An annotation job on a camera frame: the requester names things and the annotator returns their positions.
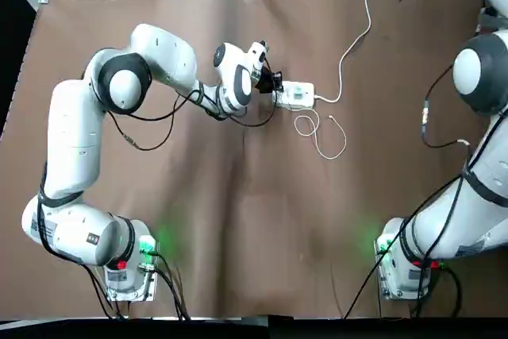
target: white cable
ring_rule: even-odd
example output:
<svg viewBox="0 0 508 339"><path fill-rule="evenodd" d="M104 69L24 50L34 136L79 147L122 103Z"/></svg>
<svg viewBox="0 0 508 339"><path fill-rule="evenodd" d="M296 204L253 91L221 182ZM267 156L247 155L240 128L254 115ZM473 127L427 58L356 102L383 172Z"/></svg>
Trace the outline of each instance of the white cable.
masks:
<svg viewBox="0 0 508 339"><path fill-rule="evenodd" d="M289 111L295 111L295 112L299 112L299 111L312 111L314 114L316 114L316 117L317 117L317 123L314 123L314 120L309 117L308 115L298 115L295 119L294 119L294 128L296 129L296 132L298 134L300 134L302 137L310 137L312 135L314 135L314 142L316 144L316 149L317 149L317 152L319 152L319 155L321 155L323 158L327 159L327 160L334 160L336 158L338 158L339 156L342 155L342 152L344 152L344 150L346 149L346 143L347 143L347 138L346 138L346 133L344 131L344 129L342 129L342 126L339 125L339 123L335 120L335 118L333 117L333 115L329 115L328 118L331 119L332 121L335 122L335 124L337 126L339 126L339 129L341 129L341 132L342 134L344 135L344 147L335 155L335 156L326 156L325 154L323 154L323 152L321 151L321 149L319 148L319 143L318 143L318 128L319 128L319 124L321 123L321 120L319 118L319 114L316 110L314 109L311 109L311 108L305 108L305 109L290 109L290 108L286 108L288 109ZM312 125L312 130L310 131L310 133L302 133L302 131L298 128L298 119L299 118L305 118L305 119L308 119L310 121L310 124Z"/></svg>
<svg viewBox="0 0 508 339"><path fill-rule="evenodd" d="M320 95L315 95L315 99L321 99L322 101L328 102L328 103L336 103L341 99L342 95L342 62L344 61L344 58L351 52L351 50L355 47L355 45L358 43L358 41L364 37L370 30L372 26L372 20L371 20L371 13L368 9L368 2L365 0L365 11L367 12L367 18L368 18L368 27L352 42L352 44L349 46L349 48L344 52L344 55L342 55L341 60L339 61L339 94L337 98L335 99L327 99Z"/></svg>

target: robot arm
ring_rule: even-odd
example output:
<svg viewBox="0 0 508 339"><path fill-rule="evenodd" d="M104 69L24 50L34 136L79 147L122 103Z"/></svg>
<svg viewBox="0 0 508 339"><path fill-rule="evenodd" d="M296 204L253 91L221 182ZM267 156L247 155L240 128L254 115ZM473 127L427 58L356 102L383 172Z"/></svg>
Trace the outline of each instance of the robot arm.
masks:
<svg viewBox="0 0 508 339"><path fill-rule="evenodd" d="M508 243L508 31L478 35L466 43L453 67L460 97L477 113L491 115L479 149L463 171L462 187L449 224L430 259L472 256ZM445 226L456 197L454 181L402 230L379 266L382 293L389 299L416 299L420 262ZM394 218L375 241L383 251L403 227ZM424 273L423 292L430 273Z"/></svg>
<svg viewBox="0 0 508 339"><path fill-rule="evenodd" d="M81 194L98 178L102 120L107 110L131 114L144 100L152 79L173 87L213 115L242 111L252 84L260 80L265 44L245 53L223 44L214 56L222 84L208 87L196 79L192 47L150 25L138 25L129 47L97 52L83 79L59 83L48 117L48 157L41 192L22 216L22 228L41 244L38 211L50 248L80 264L104 266L106 284L135 300L149 281L138 266L152 262L140 248L156 248L148 227L88 206Z"/></svg>

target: white power strip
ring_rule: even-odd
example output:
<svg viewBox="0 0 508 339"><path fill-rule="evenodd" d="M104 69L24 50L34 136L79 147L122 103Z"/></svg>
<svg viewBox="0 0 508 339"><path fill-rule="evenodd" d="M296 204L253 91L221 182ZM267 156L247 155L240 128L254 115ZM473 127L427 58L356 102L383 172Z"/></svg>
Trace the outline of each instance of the white power strip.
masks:
<svg viewBox="0 0 508 339"><path fill-rule="evenodd" d="M314 85L312 83L297 83L283 81L284 92L277 91L271 94L275 103L277 93L277 106L289 109L307 109L314 106Z"/></svg>

